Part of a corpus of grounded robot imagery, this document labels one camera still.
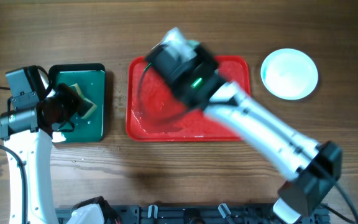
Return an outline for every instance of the wooden table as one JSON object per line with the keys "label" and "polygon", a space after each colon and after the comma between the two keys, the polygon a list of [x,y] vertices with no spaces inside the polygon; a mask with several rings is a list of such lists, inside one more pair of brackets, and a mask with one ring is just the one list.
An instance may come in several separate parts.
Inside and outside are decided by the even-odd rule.
{"label": "wooden table", "polygon": [[[358,208],[358,1],[0,0],[0,85],[28,65],[100,62],[114,74],[110,130],[101,142],[56,145],[55,206],[103,195],[113,205],[274,202],[284,180],[242,142],[141,143],[125,132],[127,68],[172,27],[250,66],[252,96],[290,126],[343,147],[340,183]],[[316,63],[320,83],[301,101],[271,95],[260,64],[294,48]],[[8,91],[0,90],[0,114]],[[325,202],[351,215],[336,190]],[[9,216],[9,172],[0,151],[0,223]],[[333,218],[333,223],[342,223]]]}

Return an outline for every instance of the red tray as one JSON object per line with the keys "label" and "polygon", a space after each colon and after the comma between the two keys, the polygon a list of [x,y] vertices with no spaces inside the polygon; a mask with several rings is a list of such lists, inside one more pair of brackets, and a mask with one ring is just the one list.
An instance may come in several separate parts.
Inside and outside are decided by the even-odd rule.
{"label": "red tray", "polygon": [[[234,80],[250,94],[248,64],[240,56],[219,55],[219,74],[228,80]],[[168,123],[156,124],[152,120],[164,119],[185,111],[185,106],[174,99],[168,86],[150,68],[145,74],[142,97],[143,106],[148,117],[139,112],[137,89],[143,69],[147,66],[143,57],[132,61],[129,66],[128,99],[126,114],[126,131],[136,141],[238,141],[235,134],[220,124],[204,118],[200,110],[192,111],[182,119]]]}

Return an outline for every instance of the green tray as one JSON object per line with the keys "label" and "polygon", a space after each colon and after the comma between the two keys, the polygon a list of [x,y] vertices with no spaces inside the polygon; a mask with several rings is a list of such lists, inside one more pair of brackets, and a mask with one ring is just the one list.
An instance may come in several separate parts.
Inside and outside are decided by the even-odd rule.
{"label": "green tray", "polygon": [[[73,64],[73,65],[54,65],[49,70],[49,77],[55,88],[59,83],[68,86],[78,84],[86,98],[95,103],[98,108],[89,118],[81,119],[75,113],[70,121],[75,124],[73,132],[54,133],[59,142],[95,142],[100,141],[104,134],[104,103],[106,96],[106,72],[100,63]],[[69,124],[62,129],[71,129]]]}

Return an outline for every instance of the white bowl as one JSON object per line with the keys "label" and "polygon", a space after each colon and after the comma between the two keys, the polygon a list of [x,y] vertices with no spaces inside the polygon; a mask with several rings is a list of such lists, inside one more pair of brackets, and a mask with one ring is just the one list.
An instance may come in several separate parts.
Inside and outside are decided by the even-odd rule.
{"label": "white bowl", "polygon": [[260,77],[269,92],[285,100],[308,96],[318,82],[312,59],[295,49],[280,49],[268,55],[260,68]]}

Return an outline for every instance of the white object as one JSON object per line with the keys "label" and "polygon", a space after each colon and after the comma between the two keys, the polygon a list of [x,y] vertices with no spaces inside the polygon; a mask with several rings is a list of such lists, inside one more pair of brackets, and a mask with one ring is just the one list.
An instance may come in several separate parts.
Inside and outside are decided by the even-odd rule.
{"label": "white object", "polygon": [[268,55],[260,68],[260,76],[269,92],[285,100],[308,96],[318,82],[312,59],[295,49],[280,49]]}
{"label": "white object", "polygon": [[[238,106],[224,104],[234,99]],[[225,83],[209,99],[211,103],[204,114],[227,127],[245,142],[258,150],[288,181],[298,177],[297,169],[305,169],[318,150],[318,141],[308,138],[279,120],[263,106],[254,101],[236,83]],[[296,153],[301,146],[303,153]],[[274,213],[286,223],[295,223],[301,217],[299,213],[279,199]]]}
{"label": "white object", "polygon": [[[38,71],[39,71],[40,76],[41,76],[42,84],[44,84],[45,89],[47,89],[48,86],[49,86],[48,76],[43,71],[41,71],[41,70],[38,70]],[[55,90],[52,89],[52,90],[50,90],[50,93],[47,95],[47,97],[51,97],[55,93],[56,93]]]}
{"label": "white object", "polygon": [[62,142],[62,141],[66,141],[66,137],[65,137],[64,133],[54,131],[52,133],[52,142],[58,143],[58,142]]}
{"label": "white object", "polygon": [[294,211],[283,199],[279,198],[273,205],[273,212],[286,223],[295,223],[301,215]]}
{"label": "white object", "polygon": [[[52,139],[39,129],[11,135],[4,146],[14,151],[26,163],[28,222],[39,224],[58,224],[53,204],[52,181],[50,178],[50,151]],[[11,181],[11,217],[10,224],[22,221],[22,182],[16,160],[7,153],[9,176]]]}
{"label": "white object", "polygon": [[98,204],[90,204],[81,207],[71,213],[71,218],[67,224],[103,224],[104,217]]}
{"label": "white object", "polygon": [[194,43],[189,43],[177,27],[168,31],[159,44],[166,45],[165,50],[168,51],[173,58],[180,60],[182,63],[197,56],[194,51]]}

